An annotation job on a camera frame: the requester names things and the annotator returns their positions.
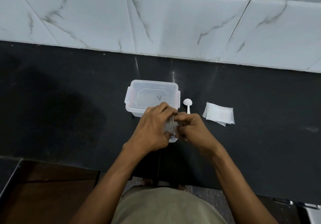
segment white spoon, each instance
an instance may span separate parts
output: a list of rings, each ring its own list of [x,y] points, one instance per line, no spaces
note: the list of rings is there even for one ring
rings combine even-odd
[[[187,114],[191,114],[189,107],[192,105],[192,101],[190,99],[185,99],[183,104],[187,106]]]

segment hand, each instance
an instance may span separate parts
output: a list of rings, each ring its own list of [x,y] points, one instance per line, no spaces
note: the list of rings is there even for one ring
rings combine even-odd
[[[183,124],[177,127],[179,135],[175,135],[175,137],[181,136],[187,139],[187,141],[199,148],[201,153],[212,155],[221,145],[209,132],[200,115],[180,112],[174,116],[174,121],[180,121]]]
[[[139,120],[134,134],[126,144],[134,145],[135,149],[138,149],[143,155],[165,148],[171,134],[169,132],[163,133],[163,128],[166,120],[175,113],[177,110],[166,102],[155,107],[148,107]]]

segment stack of plastic bags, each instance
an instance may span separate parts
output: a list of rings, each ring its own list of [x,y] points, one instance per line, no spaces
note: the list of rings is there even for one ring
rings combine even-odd
[[[233,108],[222,107],[209,102],[206,102],[203,117],[206,120],[215,121],[224,127],[226,124],[235,124]]]

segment person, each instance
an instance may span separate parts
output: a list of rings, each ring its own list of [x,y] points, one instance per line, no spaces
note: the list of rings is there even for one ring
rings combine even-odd
[[[195,145],[215,168],[227,202],[238,224],[276,224],[276,220],[251,190],[225,148],[198,114],[178,113],[163,102],[147,108],[132,137],[102,180],[93,189],[70,224],[125,223],[226,223],[213,206],[185,191],[159,187],[133,187],[123,197],[127,180],[149,152],[165,148],[171,134],[163,133],[174,114],[179,135]]]

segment forearm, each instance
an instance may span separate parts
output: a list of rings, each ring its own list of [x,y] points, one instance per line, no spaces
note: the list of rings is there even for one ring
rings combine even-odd
[[[219,143],[218,145],[211,161],[235,222],[276,224],[274,217],[254,194],[225,148]]]
[[[113,219],[128,178],[143,155],[132,145],[124,145],[114,164],[70,220],[70,224],[106,224]]]

